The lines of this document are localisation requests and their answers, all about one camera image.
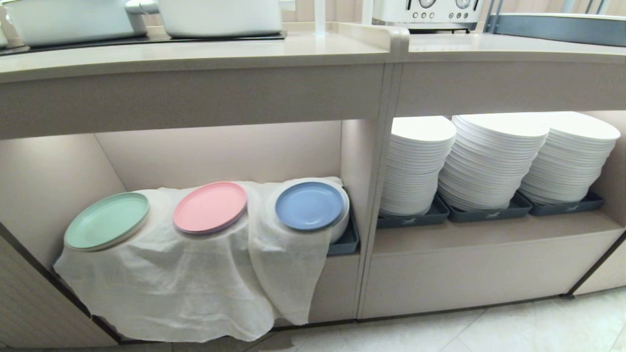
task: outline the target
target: white toaster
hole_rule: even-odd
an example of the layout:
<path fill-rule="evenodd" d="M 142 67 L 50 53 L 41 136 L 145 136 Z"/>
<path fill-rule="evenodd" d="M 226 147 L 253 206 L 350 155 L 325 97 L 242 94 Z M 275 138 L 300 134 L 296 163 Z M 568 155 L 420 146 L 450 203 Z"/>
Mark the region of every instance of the white toaster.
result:
<path fill-rule="evenodd" d="M 488 0 L 374 0 L 373 24 L 419 30 L 476 29 Z"/>

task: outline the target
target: stack of white plates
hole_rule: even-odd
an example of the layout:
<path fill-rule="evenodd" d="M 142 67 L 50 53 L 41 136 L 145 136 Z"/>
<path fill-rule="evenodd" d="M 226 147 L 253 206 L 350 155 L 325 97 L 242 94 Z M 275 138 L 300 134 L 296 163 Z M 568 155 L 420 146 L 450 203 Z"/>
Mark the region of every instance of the stack of white plates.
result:
<path fill-rule="evenodd" d="M 545 116 L 550 135 L 520 191 L 538 204 L 579 202 L 600 176 L 620 132 L 581 113 L 566 111 Z"/>
<path fill-rule="evenodd" d="M 506 209 L 545 143 L 536 113 L 461 115 L 456 142 L 439 174 L 439 192 L 461 210 Z"/>
<path fill-rule="evenodd" d="M 382 190 L 382 216 L 424 215 L 456 128 L 443 116 L 395 118 Z"/>

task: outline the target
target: plate stack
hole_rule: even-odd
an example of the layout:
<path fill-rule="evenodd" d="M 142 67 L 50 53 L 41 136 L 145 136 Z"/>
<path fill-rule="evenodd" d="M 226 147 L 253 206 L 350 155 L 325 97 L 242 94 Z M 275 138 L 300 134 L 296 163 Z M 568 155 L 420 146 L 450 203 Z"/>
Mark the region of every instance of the plate stack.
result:
<path fill-rule="evenodd" d="M 461 115 L 456 142 L 439 174 L 439 192 L 465 211 L 506 209 L 545 143 L 536 113 Z"/>
<path fill-rule="evenodd" d="M 581 201 L 620 137 L 613 126 L 575 112 L 545 114 L 550 126 L 520 191 L 537 204 Z"/>
<path fill-rule="evenodd" d="M 394 119 L 382 190 L 383 217 L 428 212 L 455 135 L 456 128 L 443 116 Z"/>
<path fill-rule="evenodd" d="M 88 207 L 72 221 L 65 232 L 65 244 L 83 252 L 111 248 L 141 230 L 149 213 L 150 201 L 146 195 L 136 192 L 112 195 Z"/>
<path fill-rule="evenodd" d="M 229 228 L 247 210 L 248 196 L 233 182 L 215 182 L 189 193 L 174 210 L 174 226 L 185 234 L 209 235 Z"/>
<path fill-rule="evenodd" d="M 270 201 L 276 222 L 296 231 L 314 232 L 331 228 L 331 244 L 346 231 L 350 199 L 335 182 L 306 178 L 283 183 Z"/>

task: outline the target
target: shelf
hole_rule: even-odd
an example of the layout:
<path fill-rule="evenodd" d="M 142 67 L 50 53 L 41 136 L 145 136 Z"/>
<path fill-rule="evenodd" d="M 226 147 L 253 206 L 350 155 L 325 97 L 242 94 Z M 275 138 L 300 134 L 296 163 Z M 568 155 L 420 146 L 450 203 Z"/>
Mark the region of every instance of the shelf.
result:
<path fill-rule="evenodd" d="M 599 210 L 474 223 L 446 222 L 442 225 L 377 230 L 374 256 L 498 246 L 622 230 L 622 226 Z"/>
<path fill-rule="evenodd" d="M 626 64 L 626 48 L 499 34 L 414 34 L 407 62 L 564 61 Z"/>
<path fill-rule="evenodd" d="M 24 53 L 0 57 L 0 83 L 115 73 L 385 63 L 395 54 L 390 53 L 394 35 L 393 28 L 329 23 L 328 35 L 321 37 L 310 31 L 289 31 L 284 40 L 131 44 Z"/>

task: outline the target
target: white pot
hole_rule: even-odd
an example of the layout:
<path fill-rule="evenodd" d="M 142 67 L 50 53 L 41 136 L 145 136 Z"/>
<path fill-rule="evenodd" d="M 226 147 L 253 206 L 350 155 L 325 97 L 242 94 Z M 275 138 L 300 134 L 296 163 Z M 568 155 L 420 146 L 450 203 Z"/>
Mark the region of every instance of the white pot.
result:
<path fill-rule="evenodd" d="M 282 31 L 278 0 L 158 0 L 158 8 L 165 31 L 174 38 L 250 36 Z"/>
<path fill-rule="evenodd" d="M 146 35 L 127 0 L 5 0 L 7 18 L 28 46 L 79 43 Z"/>

